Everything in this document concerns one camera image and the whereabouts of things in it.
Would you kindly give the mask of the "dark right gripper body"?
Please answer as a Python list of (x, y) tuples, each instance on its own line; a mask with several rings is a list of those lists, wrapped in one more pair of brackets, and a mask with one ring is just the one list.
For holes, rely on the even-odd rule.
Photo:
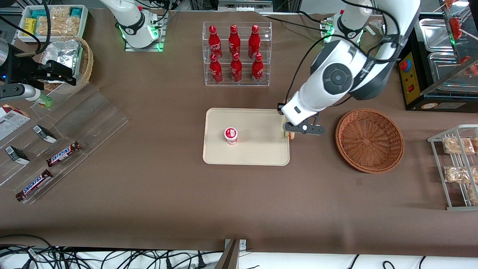
[(38, 63), (31, 57), (18, 57), (17, 52), (1, 53), (0, 80), (5, 83), (22, 83), (25, 81), (35, 81), (34, 71), (38, 68)]

